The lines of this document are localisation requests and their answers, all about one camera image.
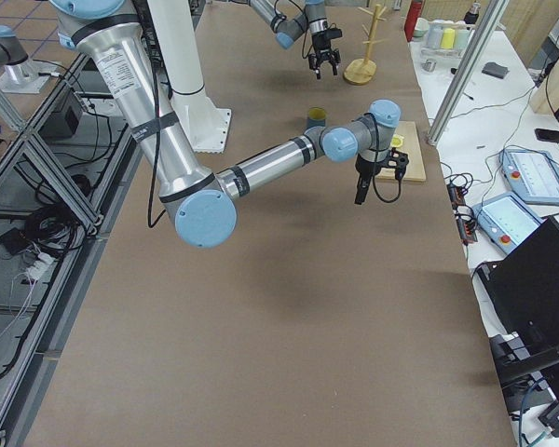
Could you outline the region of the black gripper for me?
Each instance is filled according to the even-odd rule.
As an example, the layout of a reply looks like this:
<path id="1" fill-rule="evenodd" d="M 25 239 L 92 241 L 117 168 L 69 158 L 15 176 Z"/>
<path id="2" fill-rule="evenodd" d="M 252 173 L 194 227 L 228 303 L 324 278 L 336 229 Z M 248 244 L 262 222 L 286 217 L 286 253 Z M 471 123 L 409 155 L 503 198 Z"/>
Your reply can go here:
<path id="1" fill-rule="evenodd" d="M 337 75 L 339 63 L 341 61 L 339 49 L 332 49 L 331 41 L 325 38 L 324 34 L 312 35 L 313 54 L 308 54 L 308 65 L 310 70 L 314 70 L 317 79 L 321 79 L 320 66 L 329 62 L 332 66 L 333 75 Z"/>
<path id="2" fill-rule="evenodd" d="M 357 181 L 357 191 L 354 200 L 355 204 L 364 203 L 373 178 L 386 166 L 387 161 L 385 160 L 374 162 L 373 160 L 366 160 L 361 155 L 357 156 L 355 168 L 359 173 L 359 179 Z"/>

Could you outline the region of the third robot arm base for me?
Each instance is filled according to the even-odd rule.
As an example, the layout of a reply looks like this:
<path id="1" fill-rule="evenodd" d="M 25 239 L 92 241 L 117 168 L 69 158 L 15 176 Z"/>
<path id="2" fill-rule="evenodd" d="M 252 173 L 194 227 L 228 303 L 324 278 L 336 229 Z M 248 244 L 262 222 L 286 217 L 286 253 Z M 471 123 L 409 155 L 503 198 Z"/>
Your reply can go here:
<path id="1" fill-rule="evenodd" d="M 40 75 L 43 64 L 34 61 L 14 31 L 0 25 L 0 89 L 5 93 L 39 94 L 48 78 Z"/>

